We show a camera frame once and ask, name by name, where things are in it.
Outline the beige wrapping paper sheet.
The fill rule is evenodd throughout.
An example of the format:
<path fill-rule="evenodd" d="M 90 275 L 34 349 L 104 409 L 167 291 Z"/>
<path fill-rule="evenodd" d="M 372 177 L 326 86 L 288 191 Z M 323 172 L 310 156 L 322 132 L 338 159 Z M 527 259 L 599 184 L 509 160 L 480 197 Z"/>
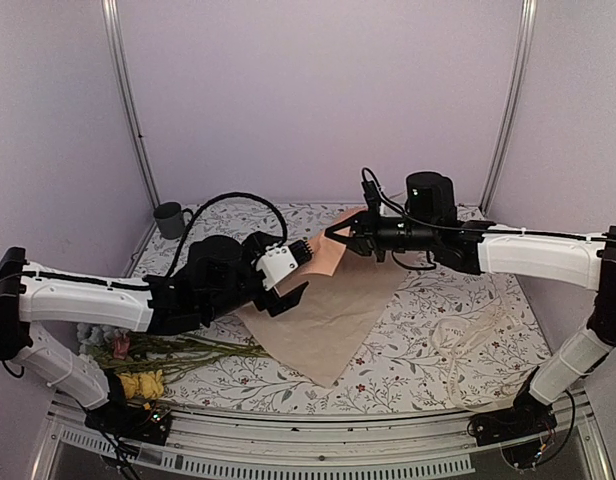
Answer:
<path fill-rule="evenodd" d="M 288 293 L 309 286 L 300 303 L 271 317 L 253 306 L 237 317 L 279 363 L 330 388 L 356 355 L 407 276 L 394 261 L 359 256 L 320 231 L 309 240 L 313 260 L 283 281 Z"/>

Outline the yellow fake flower stem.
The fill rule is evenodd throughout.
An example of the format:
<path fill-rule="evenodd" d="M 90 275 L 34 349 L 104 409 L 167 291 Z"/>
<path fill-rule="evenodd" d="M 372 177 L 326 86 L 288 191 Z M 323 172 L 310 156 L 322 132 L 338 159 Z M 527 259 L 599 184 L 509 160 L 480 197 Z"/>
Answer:
<path fill-rule="evenodd" d="M 266 358 L 268 354 L 261 348 L 166 354 L 125 362 L 115 367 L 114 373 L 121 381 L 127 399 L 157 400 L 164 396 L 168 383 L 179 381 L 189 372 L 231 357 Z"/>

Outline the pale pink white flower stem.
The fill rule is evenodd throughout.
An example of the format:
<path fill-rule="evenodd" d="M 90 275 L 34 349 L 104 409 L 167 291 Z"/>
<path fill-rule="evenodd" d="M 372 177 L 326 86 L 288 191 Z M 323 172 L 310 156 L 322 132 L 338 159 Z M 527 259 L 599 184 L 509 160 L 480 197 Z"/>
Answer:
<path fill-rule="evenodd" d="M 252 342 L 237 344 L 184 333 L 175 336 L 157 336 L 126 329 L 79 323 L 77 340 L 90 355 L 102 352 L 115 360 L 147 359 L 152 356 L 179 354 L 205 356 L 268 357 L 260 345 Z"/>

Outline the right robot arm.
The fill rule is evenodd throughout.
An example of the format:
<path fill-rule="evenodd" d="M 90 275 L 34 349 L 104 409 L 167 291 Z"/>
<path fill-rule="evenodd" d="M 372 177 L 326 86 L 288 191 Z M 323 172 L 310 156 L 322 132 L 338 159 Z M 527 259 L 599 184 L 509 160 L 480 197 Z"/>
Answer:
<path fill-rule="evenodd" d="M 362 170 L 362 189 L 365 209 L 325 233 L 360 256 L 383 261 L 387 253 L 424 252 L 463 274 L 526 276 L 595 292 L 585 324 L 529 375 L 511 404 L 494 405 L 506 412 L 512 435 L 527 435 L 542 422 L 544 410 L 616 349 L 616 226 L 574 234 L 461 222 L 453 182 L 436 172 L 407 177 L 404 205 L 383 193 L 368 168 Z"/>

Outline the right arm base board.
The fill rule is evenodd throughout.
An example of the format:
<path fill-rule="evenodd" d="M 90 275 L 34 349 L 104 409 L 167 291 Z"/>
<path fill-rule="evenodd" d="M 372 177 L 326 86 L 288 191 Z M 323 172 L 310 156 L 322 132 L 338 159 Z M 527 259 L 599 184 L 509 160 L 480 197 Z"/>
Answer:
<path fill-rule="evenodd" d="M 555 437 L 557 420 L 550 409 L 505 409 L 473 415 L 467 433 L 478 446 L 488 446 L 515 441 L 504 446 L 504 461 L 517 470 L 536 467 L 551 446 Z"/>

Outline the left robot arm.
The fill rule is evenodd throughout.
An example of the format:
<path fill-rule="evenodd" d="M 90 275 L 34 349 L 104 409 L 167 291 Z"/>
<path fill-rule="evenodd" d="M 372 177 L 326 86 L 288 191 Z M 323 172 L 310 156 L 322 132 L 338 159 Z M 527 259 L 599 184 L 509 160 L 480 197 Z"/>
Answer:
<path fill-rule="evenodd" d="M 207 327 L 248 303 L 277 316 L 297 306 L 306 288 L 281 295 L 277 285 L 312 256 L 304 240 L 286 244 L 263 232 L 243 242 L 213 235 L 193 243 L 187 263 L 174 274 L 122 280 L 49 269 L 11 247 L 0 261 L 0 361 L 32 370 L 97 412 L 114 433 L 129 433 L 137 415 L 120 380 L 75 355 L 42 322 L 170 336 Z"/>

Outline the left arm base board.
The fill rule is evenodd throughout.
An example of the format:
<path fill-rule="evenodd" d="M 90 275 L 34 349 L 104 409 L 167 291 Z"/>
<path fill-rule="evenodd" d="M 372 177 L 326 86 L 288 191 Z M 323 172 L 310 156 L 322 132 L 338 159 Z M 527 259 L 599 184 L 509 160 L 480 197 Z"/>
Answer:
<path fill-rule="evenodd" d="M 88 428 L 122 439 L 165 446 L 172 426 L 171 412 L 161 407 L 136 406 L 108 401 L 96 409 L 84 409 Z"/>

